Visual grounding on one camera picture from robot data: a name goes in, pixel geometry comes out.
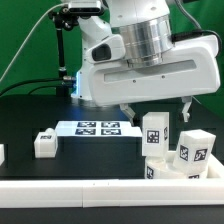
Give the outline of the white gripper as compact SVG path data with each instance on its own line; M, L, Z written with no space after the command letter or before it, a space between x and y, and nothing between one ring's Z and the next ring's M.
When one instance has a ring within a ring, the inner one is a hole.
M191 96L213 93L220 87L217 54L217 38L208 35L177 42L156 66L130 69L121 60L95 64L88 75L90 94L99 106L121 104L131 125L135 112L124 103L182 97L187 122Z

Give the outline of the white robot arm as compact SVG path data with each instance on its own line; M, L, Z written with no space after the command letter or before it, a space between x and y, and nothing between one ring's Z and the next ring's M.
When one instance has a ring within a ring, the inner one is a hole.
M180 97L187 117L193 96L220 87L216 56L222 42L199 25L172 33L172 3L180 0L106 0L109 27L85 53L96 105L118 105L134 123L133 103Z

